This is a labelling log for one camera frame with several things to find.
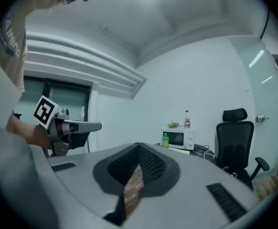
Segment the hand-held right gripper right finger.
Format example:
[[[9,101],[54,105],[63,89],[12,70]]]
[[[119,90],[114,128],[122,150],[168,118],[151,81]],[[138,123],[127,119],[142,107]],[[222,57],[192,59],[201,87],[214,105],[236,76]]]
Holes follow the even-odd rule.
[[[163,196],[180,178],[179,164],[145,143],[139,143],[138,162],[143,175],[142,198]]]

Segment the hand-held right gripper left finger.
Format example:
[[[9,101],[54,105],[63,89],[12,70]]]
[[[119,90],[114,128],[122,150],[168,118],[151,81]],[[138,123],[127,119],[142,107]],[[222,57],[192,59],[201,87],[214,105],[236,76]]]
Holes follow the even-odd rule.
[[[134,143],[123,150],[99,161],[93,168],[93,177],[103,192],[117,195],[118,201],[113,212],[103,219],[121,226],[126,220],[124,187],[139,164],[139,144]]]

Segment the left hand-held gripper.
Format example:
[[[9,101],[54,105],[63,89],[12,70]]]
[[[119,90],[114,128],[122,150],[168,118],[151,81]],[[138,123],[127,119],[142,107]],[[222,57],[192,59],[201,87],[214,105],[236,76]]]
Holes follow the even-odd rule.
[[[50,156],[85,154],[87,136],[83,133],[99,131],[102,128],[99,122],[71,120],[67,108],[61,108],[45,96],[39,99],[33,116],[46,130],[51,143]]]

